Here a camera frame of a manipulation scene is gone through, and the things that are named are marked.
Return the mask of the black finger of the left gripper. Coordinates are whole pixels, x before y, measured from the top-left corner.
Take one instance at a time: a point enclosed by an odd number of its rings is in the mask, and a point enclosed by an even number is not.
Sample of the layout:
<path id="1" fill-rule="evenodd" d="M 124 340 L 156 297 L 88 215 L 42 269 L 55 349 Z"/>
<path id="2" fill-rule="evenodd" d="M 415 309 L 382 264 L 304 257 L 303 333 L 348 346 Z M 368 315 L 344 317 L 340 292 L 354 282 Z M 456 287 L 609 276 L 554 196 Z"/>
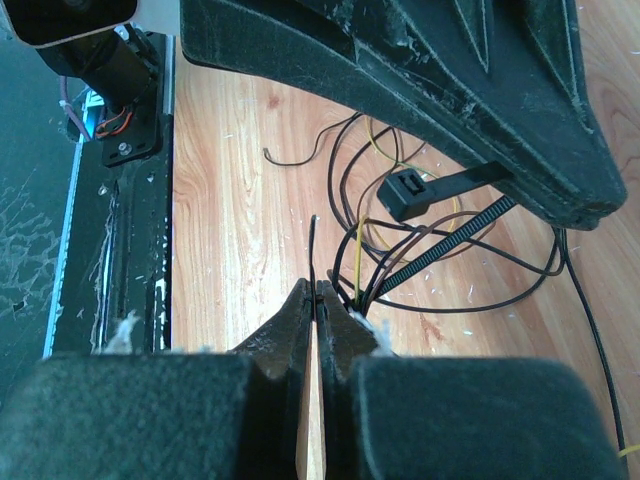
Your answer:
<path id="1" fill-rule="evenodd" d="M 184 56 L 322 96 L 426 141 L 547 223 L 627 191 L 589 103 L 571 1 L 184 1 Z"/>

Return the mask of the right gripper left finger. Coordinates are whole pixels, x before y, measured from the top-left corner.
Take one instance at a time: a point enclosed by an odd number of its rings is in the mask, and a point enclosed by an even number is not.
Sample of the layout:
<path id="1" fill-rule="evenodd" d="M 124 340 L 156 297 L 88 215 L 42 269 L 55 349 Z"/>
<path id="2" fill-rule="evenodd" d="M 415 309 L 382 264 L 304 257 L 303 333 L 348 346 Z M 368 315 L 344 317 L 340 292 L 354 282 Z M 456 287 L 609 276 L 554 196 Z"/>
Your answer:
<path id="1" fill-rule="evenodd" d="M 311 286 L 226 353 L 39 362 L 1 415 L 5 479 L 294 479 Z"/>

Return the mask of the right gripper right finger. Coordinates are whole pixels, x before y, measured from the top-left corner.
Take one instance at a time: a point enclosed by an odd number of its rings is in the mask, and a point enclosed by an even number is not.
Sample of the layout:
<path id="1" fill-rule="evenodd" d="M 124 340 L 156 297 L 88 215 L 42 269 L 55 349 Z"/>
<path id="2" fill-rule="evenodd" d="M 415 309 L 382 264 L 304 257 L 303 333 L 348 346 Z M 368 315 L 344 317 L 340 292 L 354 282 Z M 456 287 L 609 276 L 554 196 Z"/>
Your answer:
<path id="1" fill-rule="evenodd" d="M 622 479 L 595 402 L 540 358 L 394 354 L 316 287 L 329 479 Z"/>

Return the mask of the black zip tie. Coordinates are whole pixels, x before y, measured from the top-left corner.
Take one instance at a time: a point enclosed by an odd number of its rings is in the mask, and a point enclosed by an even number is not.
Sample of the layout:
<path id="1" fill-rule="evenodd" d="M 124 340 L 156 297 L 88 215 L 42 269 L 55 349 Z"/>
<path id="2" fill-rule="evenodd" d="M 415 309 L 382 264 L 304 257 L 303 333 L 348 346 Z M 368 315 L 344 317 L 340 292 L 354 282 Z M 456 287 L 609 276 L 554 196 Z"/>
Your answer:
<path id="1" fill-rule="evenodd" d="M 382 178 L 377 197 L 397 221 L 396 225 L 388 227 L 401 230 L 404 222 L 426 213 L 429 207 L 436 203 L 455 199 L 464 193 L 509 180 L 511 177 L 511 172 L 497 162 L 476 166 L 429 182 L 423 180 L 414 169 L 392 169 Z M 358 312 L 365 312 L 380 296 L 400 286 L 431 264 L 451 256 L 462 244 L 475 244 L 477 234 L 493 226 L 496 220 L 514 206 L 515 202 L 512 199 L 502 196 L 482 211 L 460 210 L 430 225 L 408 228 L 411 235 L 381 257 L 373 278 L 365 288 L 359 286 L 358 280 L 354 281 L 351 305 Z M 393 271 L 414 246 L 432 234 L 440 235 L 442 239 L 409 261 L 398 272 Z"/>

